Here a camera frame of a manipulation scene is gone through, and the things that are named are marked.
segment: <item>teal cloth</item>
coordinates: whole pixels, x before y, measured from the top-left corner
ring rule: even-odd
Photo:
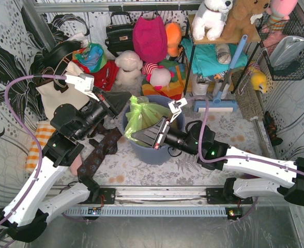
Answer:
[[[181,42],[185,49],[185,54],[190,60],[192,51],[192,42],[189,39],[183,39]],[[229,44],[231,56],[234,56],[237,49],[236,45]],[[246,65],[248,59],[243,52],[240,54],[235,68]],[[223,71],[229,70],[229,65],[223,65],[218,62],[213,44],[196,45],[194,51],[194,58],[192,61],[192,72],[202,76],[212,76]]]

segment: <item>black handbag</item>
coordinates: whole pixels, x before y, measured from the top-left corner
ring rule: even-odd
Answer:
[[[114,16],[127,16],[129,17],[130,23],[113,25]],[[132,21],[128,12],[114,12],[111,14],[111,24],[106,27],[107,39],[105,45],[108,50],[117,57],[117,52],[124,52],[127,50],[134,51],[132,43],[132,32],[135,23]]]

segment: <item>wire basket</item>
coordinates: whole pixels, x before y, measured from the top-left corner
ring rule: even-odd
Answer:
[[[290,20],[276,22],[268,26],[268,14],[264,14],[261,23],[257,23],[261,37],[261,47],[266,47],[268,56],[266,62],[273,81],[302,80],[304,78],[304,48],[292,61],[273,67],[269,56],[285,36],[299,36],[304,38],[303,24],[295,13],[290,15]]]

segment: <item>brown teddy bear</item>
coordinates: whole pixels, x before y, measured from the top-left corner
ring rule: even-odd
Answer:
[[[255,20],[262,17],[268,8],[270,0],[237,0],[230,10],[228,20],[222,32],[224,39],[229,39],[236,28],[242,29],[243,35],[248,35],[248,42],[252,40],[255,30]]]

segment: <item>stuffed animal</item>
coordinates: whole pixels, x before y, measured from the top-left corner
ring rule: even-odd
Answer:
[[[171,78],[175,75],[164,66],[158,66],[153,63],[145,63],[143,74],[146,74],[146,80],[156,89],[161,90],[162,87],[168,86]]]
[[[138,83],[143,62],[134,51],[121,53],[115,59],[115,64],[119,67],[115,84],[134,85]]]
[[[205,28],[209,29],[207,39],[216,40],[221,36],[233,0],[204,0],[192,22],[192,35],[195,40],[202,40]]]
[[[165,26],[167,34],[167,52],[171,57],[178,57],[183,48],[178,48],[178,44],[182,39],[182,32],[180,26],[175,23],[168,23]]]
[[[255,32],[255,21],[262,17],[262,13],[268,8],[270,0],[236,0],[230,10],[222,37],[229,39],[236,28],[242,29],[243,35],[248,35],[247,41],[252,41]]]
[[[283,30],[287,22],[281,22],[289,20],[288,16],[296,7],[298,0],[272,0],[270,2],[270,8],[266,9],[266,12],[270,15],[267,24],[263,26],[262,31],[268,32],[272,30]]]

